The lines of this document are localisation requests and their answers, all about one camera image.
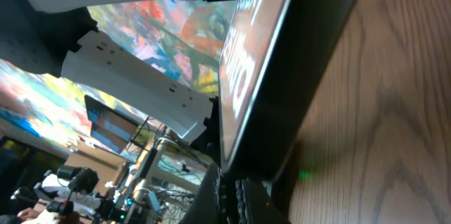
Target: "green light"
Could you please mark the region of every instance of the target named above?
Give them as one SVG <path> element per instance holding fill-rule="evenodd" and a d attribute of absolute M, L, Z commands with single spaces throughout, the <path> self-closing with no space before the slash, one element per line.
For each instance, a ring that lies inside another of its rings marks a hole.
<path fill-rule="evenodd" d="M 299 178 L 300 179 L 302 179 L 302 180 L 307 180 L 307 179 L 309 179 L 310 178 L 310 173 L 309 172 L 307 172 L 307 171 L 305 171 L 305 170 L 301 170 L 300 172 L 299 172 Z"/>

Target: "wood grain surface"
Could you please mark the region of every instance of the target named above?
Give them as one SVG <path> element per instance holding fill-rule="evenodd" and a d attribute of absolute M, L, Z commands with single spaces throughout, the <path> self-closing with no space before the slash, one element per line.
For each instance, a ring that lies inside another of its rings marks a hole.
<path fill-rule="evenodd" d="M 357 0 L 298 143 L 293 224 L 451 223 L 451 0 Z"/>

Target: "painted wall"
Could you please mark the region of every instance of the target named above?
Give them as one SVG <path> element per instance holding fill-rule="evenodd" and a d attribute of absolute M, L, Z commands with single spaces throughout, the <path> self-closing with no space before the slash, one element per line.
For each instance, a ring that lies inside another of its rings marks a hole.
<path fill-rule="evenodd" d="M 233 1 L 160 0 L 93 6 L 89 11 L 99 28 L 124 49 L 174 80 L 214 96 L 218 94 L 218 61 L 234 9 Z M 85 94 L 112 108 L 122 106 L 142 119 L 147 117 L 89 86 L 29 74 L 7 61 L 0 60 L 0 79 L 0 133 L 42 140 L 59 155 L 68 156 L 68 146 L 80 142 L 80 137 L 108 149 L 89 136 Z M 159 126 L 157 120 L 150 123 Z M 134 153 L 121 155 L 134 157 Z"/>

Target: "brown wooden surface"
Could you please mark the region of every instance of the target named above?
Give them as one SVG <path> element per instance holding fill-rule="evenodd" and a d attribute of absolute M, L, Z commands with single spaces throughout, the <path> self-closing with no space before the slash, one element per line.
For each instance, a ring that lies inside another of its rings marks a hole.
<path fill-rule="evenodd" d="M 299 131 L 290 221 L 451 223 L 450 154 L 451 0 L 357 0 Z"/>

